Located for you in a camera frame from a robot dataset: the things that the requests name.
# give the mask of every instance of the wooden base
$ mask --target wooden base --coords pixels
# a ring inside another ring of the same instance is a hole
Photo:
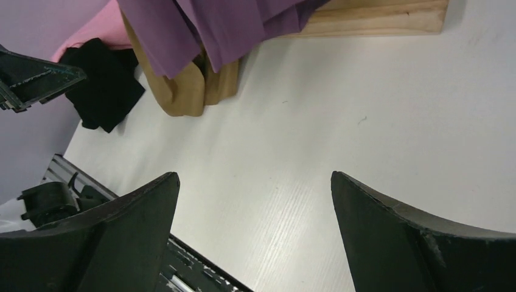
[[[450,0],[332,0],[301,33],[285,37],[439,33]]]

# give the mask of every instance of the white table surface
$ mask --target white table surface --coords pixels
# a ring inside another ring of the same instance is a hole
[[[353,291],[333,170],[516,232],[515,11],[451,0],[441,35],[268,41],[201,118],[147,91],[111,134],[78,127],[65,158],[118,194],[178,172],[172,233],[256,291]]]

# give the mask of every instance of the lavender backdrop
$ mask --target lavender backdrop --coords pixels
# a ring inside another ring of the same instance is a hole
[[[49,59],[107,0],[0,0],[0,44]],[[37,184],[54,153],[63,153],[79,118],[59,97],[25,113],[0,111],[0,204]]]

